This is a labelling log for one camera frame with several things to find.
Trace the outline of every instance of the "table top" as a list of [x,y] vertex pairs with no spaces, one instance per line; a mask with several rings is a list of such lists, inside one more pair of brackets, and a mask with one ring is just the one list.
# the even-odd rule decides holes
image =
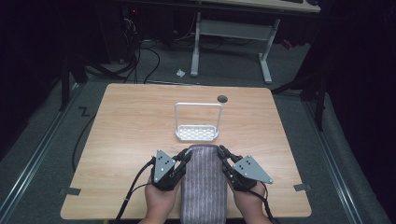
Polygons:
[[319,6],[312,6],[304,0],[302,3],[292,3],[282,0],[201,0],[202,2],[228,4],[244,7],[263,7],[298,12],[320,12]]
[[[252,155],[274,180],[268,202],[274,217],[308,217],[311,208],[272,93],[265,88],[110,84],[81,155],[61,211],[65,219],[114,219],[138,171],[162,149],[174,156],[202,142],[180,142],[175,135],[176,103],[217,103],[225,95],[219,136],[210,144],[224,145],[235,155]],[[149,169],[136,185],[145,184]],[[228,217],[241,217],[228,189]],[[169,218],[178,218],[177,204]],[[144,188],[129,201],[122,218],[146,214]]]

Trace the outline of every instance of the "striped cloth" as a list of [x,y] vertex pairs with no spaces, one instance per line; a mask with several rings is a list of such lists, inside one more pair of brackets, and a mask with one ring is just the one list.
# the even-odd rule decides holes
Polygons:
[[224,224],[227,181],[216,145],[192,145],[191,160],[181,186],[183,224]]

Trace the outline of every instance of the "gray carpet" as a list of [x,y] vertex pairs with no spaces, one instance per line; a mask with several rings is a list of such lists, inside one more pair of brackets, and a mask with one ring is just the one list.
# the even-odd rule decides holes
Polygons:
[[[256,49],[254,43],[240,48]],[[308,46],[286,50],[274,45],[268,63],[273,75],[271,86],[263,84],[262,73],[257,55],[245,53],[243,50],[233,50],[234,43],[226,43],[218,49],[216,43],[205,43],[200,64],[200,75],[190,77],[191,46],[172,48],[158,44],[153,48],[160,55],[160,66],[149,78],[150,83],[176,82],[199,85],[217,86],[249,86],[276,88],[292,81],[302,59],[309,50]],[[140,63],[137,66],[138,82],[157,64],[156,55],[146,49],[141,50]],[[121,67],[118,64],[108,66],[111,69]],[[177,77],[176,72],[182,69],[187,74]],[[8,223],[103,223],[102,220],[68,221],[60,217],[64,195],[59,194],[61,187],[68,187],[73,178],[72,155],[73,148],[84,126],[97,111],[104,90],[108,83],[114,80],[90,76],[90,81],[81,87],[58,132],[49,146],[49,151],[34,175],[27,190],[10,216]],[[280,218],[282,224],[294,223],[350,223],[345,208],[334,186],[328,166],[321,151],[321,143],[311,118],[304,109],[294,91],[276,95],[276,106],[279,111],[286,135],[290,142],[293,156],[296,160],[301,178],[312,189],[307,192],[312,207],[312,215],[305,218]],[[370,186],[361,173],[359,165],[354,161],[348,148],[342,130],[336,120],[327,98],[328,105],[324,114],[324,129],[326,139],[340,166],[346,183],[351,190],[357,207],[361,210],[364,223],[389,223],[388,218],[371,192]],[[0,202],[3,202],[18,179],[24,166],[33,155],[45,131],[58,113],[60,106],[60,85],[52,91],[49,99],[35,112],[29,126],[8,155],[0,162]],[[86,107],[88,117],[81,116],[81,107]],[[84,133],[78,144],[76,162],[78,162],[89,129]]]

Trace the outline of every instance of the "gray towel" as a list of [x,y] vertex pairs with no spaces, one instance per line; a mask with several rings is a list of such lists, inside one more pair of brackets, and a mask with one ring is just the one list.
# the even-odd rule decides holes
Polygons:
[[191,160],[181,185],[184,224],[224,224],[227,218],[227,181],[218,146],[192,145]]

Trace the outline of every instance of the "hand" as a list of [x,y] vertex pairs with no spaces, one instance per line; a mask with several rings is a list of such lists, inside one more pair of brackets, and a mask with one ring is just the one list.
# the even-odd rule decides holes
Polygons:
[[[249,192],[234,190],[230,182],[228,182],[228,185],[233,191],[233,200],[235,201],[235,205],[241,212],[242,217],[247,224],[271,224],[270,220],[268,220],[262,211],[262,200],[259,197]],[[265,186],[263,186],[262,183],[257,182],[256,186],[251,190],[260,195],[264,195]]]
[[139,224],[163,224],[175,206],[181,180],[171,191],[160,191],[151,184],[145,187],[147,213]]

